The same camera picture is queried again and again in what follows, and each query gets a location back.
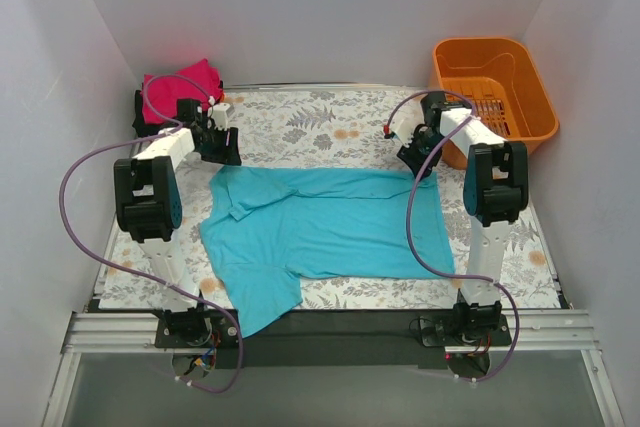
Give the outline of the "teal t shirt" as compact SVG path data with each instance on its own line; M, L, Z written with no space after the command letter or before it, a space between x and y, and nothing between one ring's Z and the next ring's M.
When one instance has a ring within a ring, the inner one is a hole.
M201 240L245 336L300 305L302 279L455 270L434 176L224 166L209 187Z

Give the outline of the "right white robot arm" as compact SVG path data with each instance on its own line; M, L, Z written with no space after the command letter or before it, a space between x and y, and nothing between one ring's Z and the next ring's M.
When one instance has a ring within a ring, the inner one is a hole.
M463 204L469 215L471 243L465 273L454 306L422 317L418 332L427 346L489 347L511 344L502 313L511 296L500 277L506 242L513 224L529 203L528 151L521 141L508 141L481 121L476 104L447 90L415 93L423 119L398 119L391 114L384 136L401 143L398 158L420 183L433 172L446 143L466 158Z

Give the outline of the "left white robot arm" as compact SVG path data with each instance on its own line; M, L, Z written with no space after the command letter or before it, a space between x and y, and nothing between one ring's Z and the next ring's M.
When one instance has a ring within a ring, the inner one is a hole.
M188 272L178 240L183 210L175 170L192 152L205 162L241 164L239 131L230 124L232 112L228 103L212 102L204 108L194 99L180 99L179 130L161 130L161 137L142 152L114 164L118 225L141 247L152 275L168 284L159 313L166 331L193 347L211 339L213 324L194 299L200 289Z

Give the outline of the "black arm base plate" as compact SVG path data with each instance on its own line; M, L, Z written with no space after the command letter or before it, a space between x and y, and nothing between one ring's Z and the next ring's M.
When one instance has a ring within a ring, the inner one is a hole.
M222 369L417 365L445 367L445 351L485 358L508 348L515 331L486 309L296 310L260 332L240 335L214 311L160 316L154 345L175 353L205 352Z

